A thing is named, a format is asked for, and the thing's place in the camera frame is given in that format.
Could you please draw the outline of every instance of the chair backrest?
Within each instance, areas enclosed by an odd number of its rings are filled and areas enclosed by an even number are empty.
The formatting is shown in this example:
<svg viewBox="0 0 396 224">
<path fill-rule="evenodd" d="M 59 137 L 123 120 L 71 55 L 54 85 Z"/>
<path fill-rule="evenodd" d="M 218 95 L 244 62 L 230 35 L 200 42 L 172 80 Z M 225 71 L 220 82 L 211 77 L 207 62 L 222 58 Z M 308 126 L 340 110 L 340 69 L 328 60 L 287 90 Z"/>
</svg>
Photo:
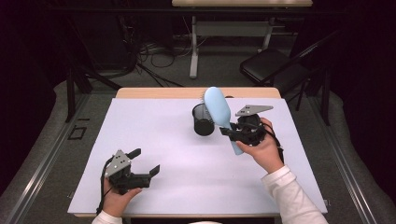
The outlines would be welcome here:
<svg viewBox="0 0 396 224">
<path fill-rule="evenodd" d="M 320 39 L 318 42 L 312 44 L 311 46 L 309 46 L 308 48 L 304 49 L 303 51 L 301 51 L 300 53 L 298 53 L 297 55 L 295 55 L 294 57 L 292 57 L 290 59 L 290 61 L 288 61 L 287 63 L 283 64 L 282 66 L 280 66 L 273 74 L 271 74 L 271 76 L 268 76 L 267 78 L 261 80 L 257 85 L 264 85 L 265 83 L 267 83 L 268 81 L 271 81 L 273 83 L 273 80 L 275 78 L 275 76 L 281 72 L 283 72 L 284 70 L 286 70 L 287 68 L 291 67 L 292 65 L 299 63 L 302 59 L 306 58 L 308 55 L 312 55 L 312 53 L 316 50 L 318 50 L 320 47 L 325 46 L 326 44 L 328 44 L 329 42 L 331 42 L 332 40 L 334 40 L 337 36 L 340 35 L 340 31 L 334 31 L 331 34 L 327 35 L 326 37 Z"/>
</svg>

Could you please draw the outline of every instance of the white long-sleeve shirt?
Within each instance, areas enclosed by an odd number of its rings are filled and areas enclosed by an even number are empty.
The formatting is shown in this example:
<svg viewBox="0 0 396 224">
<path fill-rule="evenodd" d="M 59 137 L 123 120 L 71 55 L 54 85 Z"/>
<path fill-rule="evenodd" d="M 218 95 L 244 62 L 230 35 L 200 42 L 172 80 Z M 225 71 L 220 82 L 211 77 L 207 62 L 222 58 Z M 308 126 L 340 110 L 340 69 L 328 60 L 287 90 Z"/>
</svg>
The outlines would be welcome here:
<svg viewBox="0 0 396 224">
<path fill-rule="evenodd" d="M 296 175 L 288 166 L 266 175 L 262 183 L 274 197 L 283 224 L 328 223 L 317 207 L 296 181 Z M 102 211 L 92 224 L 121 224 L 120 217 L 112 217 Z"/>
</svg>

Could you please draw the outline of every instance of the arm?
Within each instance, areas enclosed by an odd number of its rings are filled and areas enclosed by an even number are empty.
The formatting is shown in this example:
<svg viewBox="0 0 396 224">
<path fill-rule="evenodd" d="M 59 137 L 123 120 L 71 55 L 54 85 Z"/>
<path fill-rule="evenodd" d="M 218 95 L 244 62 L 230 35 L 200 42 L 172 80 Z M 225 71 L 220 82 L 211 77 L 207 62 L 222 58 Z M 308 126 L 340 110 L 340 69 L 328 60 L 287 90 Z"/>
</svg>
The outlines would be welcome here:
<svg viewBox="0 0 396 224">
<path fill-rule="evenodd" d="M 262 122 L 266 124 L 266 131 L 272 133 L 271 121 L 262 119 Z M 262 182 L 274 197 L 284 224 L 327 223 L 296 181 L 296 176 L 279 158 L 274 138 L 267 134 L 255 147 L 239 141 L 236 144 L 268 172 Z"/>
<path fill-rule="evenodd" d="M 92 224 L 121 224 L 122 213 L 136 194 L 142 189 L 131 189 L 120 195 L 115 189 L 111 188 L 107 178 L 104 180 L 104 204 L 102 212 L 93 220 Z"/>
</svg>

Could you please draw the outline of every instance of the chair seat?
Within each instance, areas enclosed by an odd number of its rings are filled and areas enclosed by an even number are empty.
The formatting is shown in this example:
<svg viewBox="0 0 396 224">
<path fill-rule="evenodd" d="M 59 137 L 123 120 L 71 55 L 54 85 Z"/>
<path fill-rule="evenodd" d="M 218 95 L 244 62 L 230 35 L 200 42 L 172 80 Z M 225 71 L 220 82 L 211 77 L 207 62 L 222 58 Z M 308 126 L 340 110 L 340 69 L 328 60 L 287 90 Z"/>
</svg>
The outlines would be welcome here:
<svg viewBox="0 0 396 224">
<path fill-rule="evenodd" d="M 267 79 L 290 58 L 276 49 L 265 49 L 257 55 L 243 61 L 240 64 L 240 72 L 258 84 Z M 301 84 L 309 76 L 310 71 L 296 63 L 275 76 L 274 87 L 283 95 L 297 85 Z"/>
</svg>

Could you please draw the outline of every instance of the light blue brush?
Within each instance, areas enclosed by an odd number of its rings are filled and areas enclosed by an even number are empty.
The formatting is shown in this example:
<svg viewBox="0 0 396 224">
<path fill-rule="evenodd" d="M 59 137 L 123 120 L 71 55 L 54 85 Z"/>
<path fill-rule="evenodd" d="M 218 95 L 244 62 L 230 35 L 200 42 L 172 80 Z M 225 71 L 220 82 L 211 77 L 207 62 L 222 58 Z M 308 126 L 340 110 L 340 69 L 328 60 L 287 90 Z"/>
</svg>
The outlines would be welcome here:
<svg viewBox="0 0 396 224">
<path fill-rule="evenodd" d="M 204 104 L 212 117 L 213 122 L 223 128 L 231 130 L 231 110 L 224 98 L 222 91 L 217 87 L 210 87 L 205 91 Z M 244 153 L 234 141 L 231 141 L 235 155 Z"/>
</svg>

